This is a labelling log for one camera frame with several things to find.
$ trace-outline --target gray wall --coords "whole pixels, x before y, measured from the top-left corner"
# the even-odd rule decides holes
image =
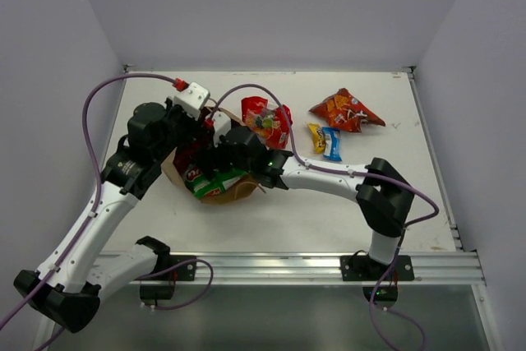
[[[90,0],[125,62],[157,70],[394,69],[454,0]]]
[[[12,286],[62,239],[92,188],[81,136],[84,98],[120,66],[87,0],[0,0],[0,316],[21,300]],[[96,150],[120,88],[95,101]],[[26,350],[40,315],[26,307],[0,349]]]
[[[461,237],[514,351],[526,346],[525,54],[526,0],[456,0],[417,69]]]

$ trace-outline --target yellow snack package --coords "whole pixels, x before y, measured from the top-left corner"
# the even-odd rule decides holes
[[[312,142],[314,143],[314,152],[321,154],[325,151],[325,136],[321,126],[317,123],[308,123],[307,126],[312,132]]]

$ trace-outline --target brown paper bag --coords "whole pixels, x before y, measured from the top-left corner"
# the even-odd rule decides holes
[[[233,124],[237,125],[243,125],[241,120],[237,118],[235,115],[230,113],[227,110],[221,109],[221,111],[225,114],[227,114],[232,120]],[[166,174],[166,177],[172,182],[172,184],[184,189],[187,191],[190,195],[193,196],[191,191],[187,189],[187,186],[185,185],[184,181],[182,180],[181,174],[179,174],[178,170],[173,165],[173,160],[175,159],[175,155],[177,154],[177,149],[174,150],[168,158],[161,164],[161,169],[163,170],[163,173]],[[219,195],[215,196],[203,196],[200,200],[201,203],[205,203],[207,205],[224,205],[239,199],[243,199],[245,197],[249,197],[256,188],[260,188],[263,192],[263,190],[259,184],[257,183],[254,178],[252,178],[251,175],[247,174],[243,177],[241,177],[235,184],[233,184],[229,189],[227,189],[225,192],[220,193]]]

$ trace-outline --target white table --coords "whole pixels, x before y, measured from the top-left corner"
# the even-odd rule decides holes
[[[271,89],[292,112],[300,155],[319,159],[312,151],[306,122],[323,121],[308,109],[346,87],[386,127],[365,126],[363,133],[342,133],[340,154],[346,164],[368,164],[373,157],[387,159],[412,185],[434,199],[441,213],[407,233],[403,249],[411,252],[455,251],[444,202],[431,162],[421,120],[405,73],[383,72],[159,72],[196,81],[218,99],[243,83]],[[144,102],[163,103],[173,87],[163,81],[133,79],[118,109],[108,148],[127,133],[133,109]],[[240,115],[240,100],[265,94],[241,90],[224,106]],[[408,219],[430,207],[415,199]],[[119,225],[105,251],[124,251],[145,235],[158,238],[178,252],[354,252],[368,249],[371,230],[358,205],[311,191],[255,190],[249,198],[227,206],[207,206],[175,187],[162,175],[142,202]]]

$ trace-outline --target chip bag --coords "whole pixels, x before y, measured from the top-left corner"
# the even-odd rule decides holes
[[[352,96],[346,88],[329,96],[309,110],[324,118],[330,127],[347,132],[361,132],[362,124],[385,126],[385,122]]]
[[[282,150],[287,146],[290,133],[285,116],[291,125],[293,119],[287,106],[283,106],[286,114],[273,107],[275,106],[269,105],[267,99],[259,96],[244,98],[241,101],[242,121],[251,131],[257,133],[267,147]]]

